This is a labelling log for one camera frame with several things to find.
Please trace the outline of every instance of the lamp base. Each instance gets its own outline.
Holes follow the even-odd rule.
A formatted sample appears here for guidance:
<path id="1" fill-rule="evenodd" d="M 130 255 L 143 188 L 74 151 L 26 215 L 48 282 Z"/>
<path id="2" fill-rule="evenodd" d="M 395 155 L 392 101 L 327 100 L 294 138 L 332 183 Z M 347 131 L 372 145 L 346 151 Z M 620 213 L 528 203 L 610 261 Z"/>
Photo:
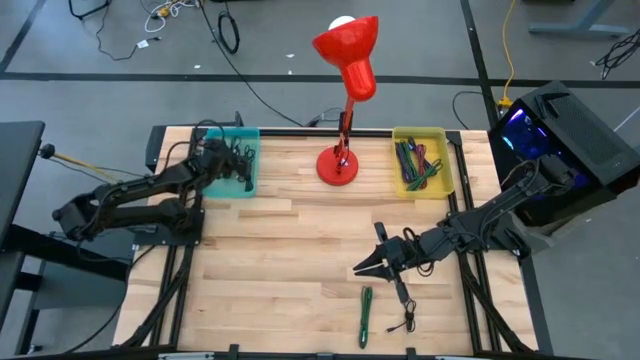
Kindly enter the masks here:
<path id="1" fill-rule="evenodd" d="M 347 185 L 358 174 L 358 158 L 356 154 L 348 150 L 347 162 L 342 166 L 340 172 L 336 170 L 336 156 L 333 154 L 333 147 L 325 149 L 318 155 L 316 161 L 316 171 L 322 181 L 333 186 Z"/>

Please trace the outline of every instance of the plastic bin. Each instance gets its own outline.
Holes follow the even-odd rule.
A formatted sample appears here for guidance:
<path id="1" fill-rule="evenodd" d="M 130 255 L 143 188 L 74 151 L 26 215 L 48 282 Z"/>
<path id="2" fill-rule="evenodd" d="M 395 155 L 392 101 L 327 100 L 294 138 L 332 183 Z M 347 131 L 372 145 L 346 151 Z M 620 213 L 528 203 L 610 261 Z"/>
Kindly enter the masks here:
<path id="1" fill-rule="evenodd" d="M 255 151 L 255 159 L 251 166 L 251 181 L 253 189 L 245 191 L 245 183 L 239 182 L 234 175 L 229 179 L 216 179 L 211 185 L 202 190 L 202 194 L 209 198 L 250 198 L 256 195 L 258 189 L 258 165 L 260 164 L 260 129 L 251 127 L 225 127 L 225 142 L 231 144 L 234 138 L 240 139 L 240 152 L 244 153 L 245 146 Z M 207 139 L 222 138 L 219 128 L 210 128 Z"/>
<path id="2" fill-rule="evenodd" d="M 438 173 L 430 177 L 427 181 L 427 187 L 416 191 L 407 191 L 407 186 L 402 181 L 402 170 L 398 157 L 396 156 L 395 144 L 399 141 L 407 141 L 409 137 L 413 137 L 416 144 L 425 145 L 427 147 L 426 159 L 433 163 L 436 159 L 442 162 L 442 169 Z M 394 181 L 396 193 L 402 198 L 427 198 L 442 199 L 451 194 L 455 188 L 453 185 L 453 177 L 451 176 L 451 165 L 449 162 L 449 151 L 447 148 L 447 137 L 443 128 L 438 127 L 396 127 L 392 132 L 391 153 L 394 165 Z M 412 153 L 414 165 L 417 164 L 415 154 Z"/>

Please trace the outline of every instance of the teal plastic bin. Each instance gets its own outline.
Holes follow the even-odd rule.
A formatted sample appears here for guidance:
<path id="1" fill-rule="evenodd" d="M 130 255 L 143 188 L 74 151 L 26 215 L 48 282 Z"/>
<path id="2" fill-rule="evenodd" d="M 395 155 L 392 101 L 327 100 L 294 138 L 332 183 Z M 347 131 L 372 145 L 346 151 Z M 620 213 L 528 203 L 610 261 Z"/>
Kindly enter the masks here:
<path id="1" fill-rule="evenodd" d="M 222 138 L 219 128 L 211 128 L 207 131 L 207 139 Z M 260 129 L 251 127 L 224 128 L 224 138 L 227 145 L 231 146 L 233 141 L 238 144 L 240 154 L 246 150 L 255 151 L 255 158 L 251 162 L 251 182 L 253 189 L 245 191 L 245 183 L 236 179 L 236 174 L 232 174 L 229 179 L 216 179 L 211 185 L 206 187 L 202 194 L 208 198 L 250 198 L 256 195 L 258 189 L 258 165 L 260 164 Z"/>

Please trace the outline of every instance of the red desk lamp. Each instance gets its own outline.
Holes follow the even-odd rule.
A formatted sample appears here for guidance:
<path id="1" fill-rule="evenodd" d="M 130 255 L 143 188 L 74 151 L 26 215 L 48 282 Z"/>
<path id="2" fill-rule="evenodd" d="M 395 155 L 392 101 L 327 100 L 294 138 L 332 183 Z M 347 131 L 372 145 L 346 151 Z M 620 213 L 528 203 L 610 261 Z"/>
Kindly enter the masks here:
<path id="1" fill-rule="evenodd" d="M 340 186 L 350 183 L 358 173 L 358 158 L 349 150 L 349 131 L 356 101 L 367 101 L 376 92 L 376 79 L 369 55 L 378 37 L 378 17 L 354 19 L 342 16 L 331 23 L 329 31 L 313 39 L 313 47 L 329 64 L 340 69 L 347 89 L 347 105 L 340 114 L 340 141 L 320 153 L 316 171 L 322 181 Z"/>

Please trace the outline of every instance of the yellow cable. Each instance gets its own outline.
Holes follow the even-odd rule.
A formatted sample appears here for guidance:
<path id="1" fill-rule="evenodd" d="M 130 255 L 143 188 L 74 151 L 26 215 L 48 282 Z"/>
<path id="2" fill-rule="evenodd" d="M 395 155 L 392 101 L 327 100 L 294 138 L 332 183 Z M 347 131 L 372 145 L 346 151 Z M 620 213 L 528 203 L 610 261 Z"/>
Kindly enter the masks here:
<path id="1" fill-rule="evenodd" d="M 53 157 L 58 158 L 58 159 L 63 160 L 63 161 L 66 161 L 66 162 L 70 162 L 70 163 L 78 165 L 78 166 L 83 166 L 83 167 L 86 167 L 88 169 L 91 169 L 91 170 L 95 171 L 96 173 L 106 177 L 107 179 L 112 180 L 113 182 L 118 182 L 119 181 L 118 178 L 116 178 L 116 177 L 114 177 L 112 175 L 109 175 L 106 172 L 98 169 L 96 166 L 93 166 L 91 164 L 87 164 L 84 161 L 76 160 L 76 159 L 74 159 L 74 158 L 72 158 L 70 156 L 66 156 L 66 155 L 62 155 L 62 154 L 58 154 L 58 153 L 53 154 Z"/>
<path id="2" fill-rule="evenodd" d="M 511 6 L 509 7 L 509 12 L 507 12 L 507 17 L 504 18 L 504 24 L 502 24 L 502 47 L 504 48 L 504 54 L 507 57 L 507 62 L 509 63 L 509 67 L 511 68 L 511 75 L 509 76 L 509 80 L 504 85 L 504 92 L 502 93 L 502 100 L 498 102 L 500 106 L 511 106 L 513 101 L 509 99 L 509 85 L 513 78 L 516 76 L 516 70 L 513 67 L 513 63 L 511 62 L 511 55 L 509 54 L 509 47 L 507 46 L 507 27 L 509 26 L 509 18 L 511 18 L 511 13 L 513 12 L 513 8 L 516 5 L 516 0 L 511 0 Z"/>

